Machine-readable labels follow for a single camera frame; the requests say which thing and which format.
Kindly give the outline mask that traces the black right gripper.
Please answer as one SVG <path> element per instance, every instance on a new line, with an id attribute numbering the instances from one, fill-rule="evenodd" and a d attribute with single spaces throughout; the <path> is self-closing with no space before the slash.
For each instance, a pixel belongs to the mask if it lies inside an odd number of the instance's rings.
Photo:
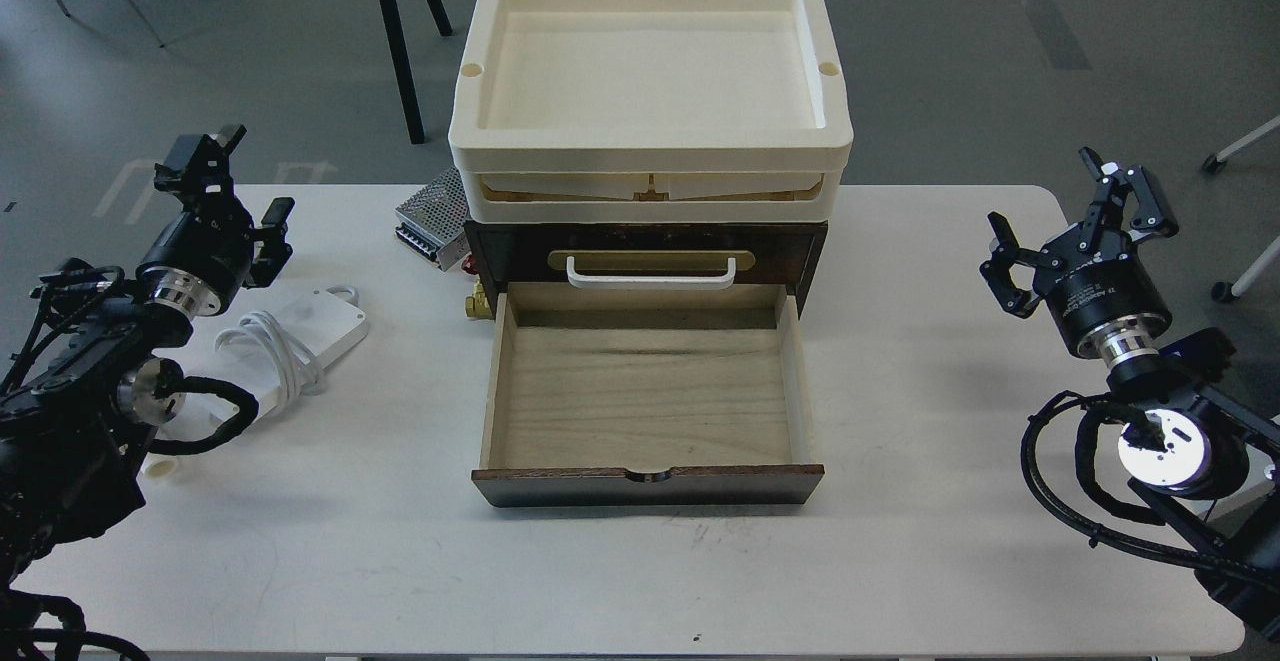
<path id="1" fill-rule="evenodd" d="M 1105 163 L 1091 147 L 1078 154 L 1096 182 L 1080 227 L 1070 225 L 1033 251 L 1020 246 L 1006 216 L 988 213 L 995 238 L 979 273 L 1005 313 L 1025 319 L 1043 300 L 1068 352 L 1098 359 L 1089 336 L 1105 324 L 1133 316 L 1153 337 L 1170 327 L 1172 314 L 1133 242 L 1172 237 L 1179 222 L 1158 178 L 1142 165 L 1121 169 L 1116 163 Z M 1088 254 L 1082 242 L 1100 242 L 1100 247 Z M 1029 290 L 1014 282 L 1015 265 L 1034 270 Z"/>

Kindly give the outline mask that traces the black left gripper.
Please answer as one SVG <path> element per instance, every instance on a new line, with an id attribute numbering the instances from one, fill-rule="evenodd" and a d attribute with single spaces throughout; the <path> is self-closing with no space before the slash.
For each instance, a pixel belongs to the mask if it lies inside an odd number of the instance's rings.
<path id="1" fill-rule="evenodd" d="M 243 124 L 229 124 L 215 135 L 182 135 L 154 165 L 154 188 L 180 200 L 182 211 L 137 266 L 146 304 L 189 320 L 221 315 L 241 288 L 269 287 L 289 261 L 294 200 L 274 199 L 257 228 L 234 196 L 230 155 L 246 133 Z"/>

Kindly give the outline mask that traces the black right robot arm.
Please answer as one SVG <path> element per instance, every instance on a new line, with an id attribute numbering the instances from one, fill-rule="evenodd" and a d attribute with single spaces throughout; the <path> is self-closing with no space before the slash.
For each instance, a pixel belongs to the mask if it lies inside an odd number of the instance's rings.
<path id="1" fill-rule="evenodd" d="M 1158 179 L 1143 167 L 1105 163 L 1084 147 L 1094 182 L 1085 215 L 1039 249 L 1024 249 L 998 214 L 980 275 L 1000 307 L 1028 318 L 1044 304 L 1066 351 L 1098 359 L 1102 395 L 1064 391 L 1030 415 L 1020 443 L 1024 482 L 1057 520 L 1091 544 L 1189 567 L 1207 594 L 1270 642 L 1279 634 L 1277 491 L 1271 489 L 1231 534 L 1185 507 L 1238 492 L 1249 450 L 1277 460 L 1277 423 L 1219 388 L 1234 355 L 1230 339 L 1204 328 L 1170 345 L 1157 338 L 1172 314 L 1140 263 L 1140 242 L 1178 233 Z M 1060 414 L 1080 409 L 1076 483 L 1098 507 L 1132 523 L 1172 528 L 1187 550 L 1119 532 L 1071 509 L 1039 470 L 1037 442 Z"/>

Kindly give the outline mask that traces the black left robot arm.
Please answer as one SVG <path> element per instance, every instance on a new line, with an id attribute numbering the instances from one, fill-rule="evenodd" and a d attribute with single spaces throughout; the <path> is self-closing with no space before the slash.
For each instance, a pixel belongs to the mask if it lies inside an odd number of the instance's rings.
<path id="1" fill-rule="evenodd" d="M 78 257 L 42 275 L 33 325 L 3 379 L 3 657 L 77 660 L 87 646 L 123 660 L 145 652 L 91 632 L 72 600 L 13 588 L 58 544 L 100 537 L 145 505 L 146 456 L 204 453 L 244 432 L 259 401 L 225 380 L 186 375 L 156 355 L 179 348 L 197 316 L 243 288 L 271 284 L 292 249 L 289 197 L 255 222 L 236 197 L 230 155 L 246 128 L 183 135 L 155 168 L 182 202 L 133 275 Z"/>

